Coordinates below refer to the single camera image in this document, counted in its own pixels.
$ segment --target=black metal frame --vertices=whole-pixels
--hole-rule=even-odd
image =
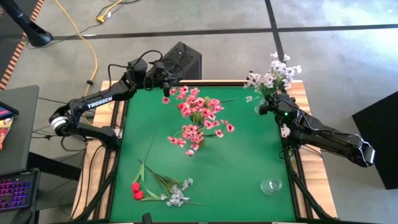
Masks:
[[[184,82],[180,82],[178,83],[176,86],[243,86],[243,84],[245,84],[244,81],[240,81],[240,80],[236,80],[235,82],[231,82],[228,80],[225,81],[196,81],[196,80],[186,80]],[[124,129],[124,125],[125,125],[125,118],[127,115],[127,108],[128,108],[128,104],[129,102],[126,101],[124,104],[124,108],[123,108],[123,112],[122,112],[122,123],[121,123],[121,129]],[[282,148],[284,149],[284,156],[288,157],[288,152],[285,150],[286,147],[284,147],[284,139],[281,138],[282,141]],[[118,155],[115,156],[115,160],[114,162],[116,163],[117,167],[116,167],[116,173],[118,170],[118,166],[119,166],[119,155],[120,152],[122,150],[122,147],[120,148]],[[303,167],[302,167],[302,163],[301,163],[301,158],[299,158],[300,162],[297,163],[297,167],[298,167],[298,173],[299,176],[304,178],[304,173],[303,173]],[[295,219],[298,220],[300,217],[300,208],[299,208],[299,203],[298,203],[298,198],[297,198],[297,193],[295,190],[295,185],[294,185],[294,181],[292,180],[291,175],[289,175],[289,170],[288,170],[288,160],[285,159],[285,164],[286,164],[286,169],[288,172],[288,180],[289,180],[289,188],[290,188],[290,194],[292,197],[292,201],[293,201],[293,209],[294,209],[294,213],[295,213]],[[101,173],[106,172],[108,166],[103,166],[103,169],[101,170]],[[111,207],[112,207],[112,203],[113,203],[113,197],[114,197],[114,186],[116,184],[117,181],[117,177],[113,180],[113,182],[111,183],[111,188],[110,188],[110,192],[109,192],[109,198],[108,198],[108,203],[107,203],[107,208],[106,208],[106,215],[105,215],[105,219],[110,220],[111,218]],[[240,222],[240,223],[257,223],[257,222]]]

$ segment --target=concrete floor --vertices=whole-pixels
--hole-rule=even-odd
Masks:
[[[105,0],[61,0],[82,30],[96,24]],[[317,27],[398,24],[398,2],[377,0],[272,0],[278,27]],[[37,23],[54,36],[75,31],[54,3],[46,0]],[[198,29],[270,28],[263,0],[142,0],[122,7],[110,20],[85,34],[122,34]],[[351,115],[398,90],[398,29],[281,32],[283,50],[299,64],[314,116],[325,124],[357,133]],[[272,33],[184,35],[90,40],[99,70],[92,87],[107,79],[109,63],[126,64],[146,50],[167,52],[178,41],[203,54],[203,79],[243,79],[249,70],[265,72],[275,52]],[[157,55],[148,55],[147,61]],[[93,70],[93,57],[80,40],[67,40],[44,49],[24,49],[7,88],[36,84],[40,96],[68,101],[84,93]],[[113,79],[123,74],[115,68]],[[48,125],[60,106],[39,101],[35,127]],[[82,142],[69,139],[70,148]],[[62,157],[59,139],[33,139],[31,151]],[[398,190],[385,190],[375,167],[360,168],[346,159],[325,154],[325,166],[338,216],[342,220],[396,223]],[[71,184],[59,195],[73,189]],[[67,218],[58,208],[44,210],[40,223]]]

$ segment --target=rgb keyboard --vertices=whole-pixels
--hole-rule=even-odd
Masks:
[[[32,173],[0,177],[0,212],[30,207],[34,184]]]

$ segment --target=green table surface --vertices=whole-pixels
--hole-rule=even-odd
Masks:
[[[200,97],[234,99],[222,103],[225,109],[217,114],[217,119],[228,120],[235,131],[225,133],[223,138],[206,138],[195,155],[186,156],[189,144],[182,149],[170,144],[167,136],[173,136],[190,120],[172,105],[162,104],[161,90],[137,93],[128,106],[111,221],[137,222],[147,212],[155,222],[294,221],[286,166],[278,157],[282,145],[273,115],[256,115],[258,100],[246,103],[246,96],[253,95],[253,90],[228,86],[199,89]],[[133,199],[131,184],[140,167],[138,159],[144,158],[154,131],[146,165],[177,180],[192,178],[193,186],[184,195],[191,202],[205,205],[168,207],[165,202]],[[266,195],[260,183],[271,178],[280,179],[283,187],[274,195]],[[148,188],[157,195],[164,193],[148,171],[140,184],[144,191]]]

